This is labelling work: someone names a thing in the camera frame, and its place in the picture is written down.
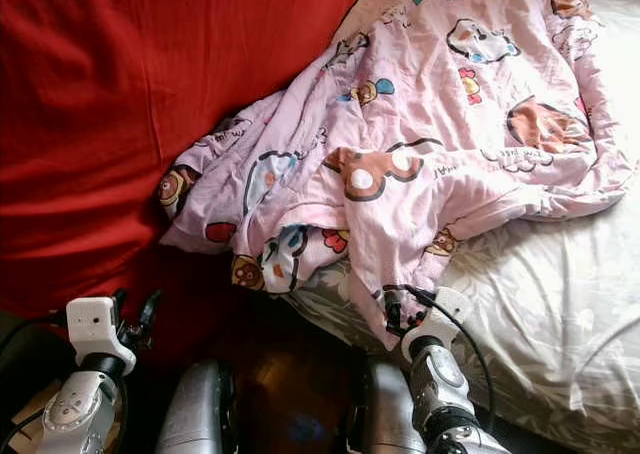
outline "black cable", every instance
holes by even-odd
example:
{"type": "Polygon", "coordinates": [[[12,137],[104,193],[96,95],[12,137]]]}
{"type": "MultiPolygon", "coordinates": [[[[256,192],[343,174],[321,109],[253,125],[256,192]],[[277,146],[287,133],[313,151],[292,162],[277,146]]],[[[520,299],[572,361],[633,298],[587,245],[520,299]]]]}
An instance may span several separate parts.
{"type": "Polygon", "coordinates": [[[116,437],[113,449],[113,452],[118,454],[122,449],[124,435],[127,431],[127,422],[129,421],[129,393],[127,392],[127,383],[122,376],[118,376],[116,386],[118,386],[118,389],[120,390],[120,399],[122,400],[120,406],[120,427],[118,429],[118,437],[116,437]]]}
{"type": "Polygon", "coordinates": [[[0,454],[4,454],[4,452],[7,450],[7,447],[9,447],[9,442],[11,442],[11,439],[13,438],[13,436],[15,436],[22,429],[24,429],[25,426],[27,426],[28,424],[31,424],[33,421],[39,418],[43,412],[44,412],[44,408],[34,412],[29,417],[24,419],[22,422],[19,422],[13,429],[11,429],[9,431],[9,434],[7,434],[4,440],[2,441],[2,444],[0,444],[0,454]]]}
{"type": "Polygon", "coordinates": [[[447,319],[449,319],[453,324],[455,324],[455,326],[458,329],[460,329],[460,332],[462,332],[462,334],[464,334],[464,336],[469,340],[469,344],[471,344],[471,347],[475,351],[476,356],[480,361],[480,366],[482,366],[482,372],[484,374],[484,378],[487,383],[487,393],[489,395],[489,418],[487,420],[487,425],[485,429],[489,434],[491,434],[493,431],[493,425],[495,424],[495,419],[496,419],[496,406],[495,406],[495,394],[493,392],[493,381],[491,380],[491,376],[489,375],[489,368],[487,367],[487,363],[485,362],[484,356],[482,355],[482,352],[480,352],[480,349],[478,348],[478,344],[476,344],[475,339],[471,334],[469,334],[469,331],[467,331],[464,328],[464,326],[460,324],[460,322],[455,317],[449,314],[449,312],[447,312],[447,310],[444,307],[442,307],[436,301],[431,299],[431,297],[429,297],[428,294],[430,293],[428,291],[425,291],[424,289],[418,289],[410,285],[403,285],[402,287],[407,291],[409,291],[411,294],[413,294],[422,304],[432,306],[438,309],[447,319]]]}
{"type": "Polygon", "coordinates": [[[20,322],[17,326],[11,329],[11,331],[9,331],[9,334],[7,334],[2,341],[0,341],[0,357],[2,357],[2,353],[13,338],[16,337],[25,327],[32,326],[34,324],[54,324],[58,327],[64,327],[67,325],[66,321],[66,312],[64,309],[61,309],[47,316],[34,317],[33,319],[27,319],[20,322]]]}

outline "mattress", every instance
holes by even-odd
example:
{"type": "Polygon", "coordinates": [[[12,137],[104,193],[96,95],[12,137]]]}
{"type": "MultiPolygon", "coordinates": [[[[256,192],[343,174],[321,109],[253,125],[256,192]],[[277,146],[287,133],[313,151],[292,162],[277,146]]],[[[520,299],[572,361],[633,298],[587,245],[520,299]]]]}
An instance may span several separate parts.
{"type": "MultiPolygon", "coordinates": [[[[336,33],[357,31],[388,0],[360,0],[336,33]]],[[[635,123],[640,0],[591,0],[607,25],[618,119],[635,123]]],[[[640,140],[626,139],[640,155],[640,140]]],[[[462,244],[441,284],[476,303],[466,327],[494,378],[497,413],[580,452],[640,451],[640,184],[611,209],[563,223],[512,221],[462,244]]],[[[318,270],[286,299],[345,342],[382,347],[348,302],[348,260],[318,270]]],[[[464,339],[454,348],[486,405],[464,339]]]]}

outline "red cushion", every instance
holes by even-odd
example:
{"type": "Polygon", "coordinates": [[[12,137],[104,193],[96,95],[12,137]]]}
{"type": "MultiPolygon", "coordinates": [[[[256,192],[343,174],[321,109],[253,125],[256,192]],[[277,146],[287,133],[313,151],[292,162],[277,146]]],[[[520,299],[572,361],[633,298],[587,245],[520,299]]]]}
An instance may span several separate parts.
{"type": "Polygon", "coordinates": [[[0,308],[126,285],[172,160],[283,87],[354,1],[0,0],[0,308]]]}

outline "white bedsheet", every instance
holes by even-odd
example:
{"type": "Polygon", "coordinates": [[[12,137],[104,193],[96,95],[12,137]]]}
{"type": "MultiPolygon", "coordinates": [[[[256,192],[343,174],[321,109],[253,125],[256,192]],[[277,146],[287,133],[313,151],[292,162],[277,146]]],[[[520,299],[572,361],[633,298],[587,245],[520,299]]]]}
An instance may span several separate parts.
{"type": "MultiPolygon", "coordinates": [[[[336,38],[390,0],[360,0],[336,38]]],[[[607,25],[618,118],[640,116],[640,0],[591,0],[607,25]]],[[[638,136],[627,152],[640,154],[638,136]]],[[[347,342],[375,348],[344,296],[348,261],[319,271],[289,301],[347,342]]],[[[640,452],[640,183],[599,215],[564,223],[513,221],[460,247],[443,285],[477,300],[467,321],[487,353],[498,413],[580,452],[640,452]]],[[[456,348],[483,401],[464,342],[456,348]]]]}

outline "cartoon-print blanket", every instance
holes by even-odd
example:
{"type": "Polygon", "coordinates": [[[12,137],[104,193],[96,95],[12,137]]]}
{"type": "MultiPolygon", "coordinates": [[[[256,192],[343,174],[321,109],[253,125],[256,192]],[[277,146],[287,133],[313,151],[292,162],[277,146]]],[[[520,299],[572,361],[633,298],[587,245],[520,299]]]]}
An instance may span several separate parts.
{"type": "Polygon", "coordinates": [[[176,160],[162,242],[230,247],[233,281],[271,293],[349,256],[391,347],[423,314],[406,286],[432,290],[460,241],[623,195],[603,27],[588,0],[398,0],[176,160]]]}

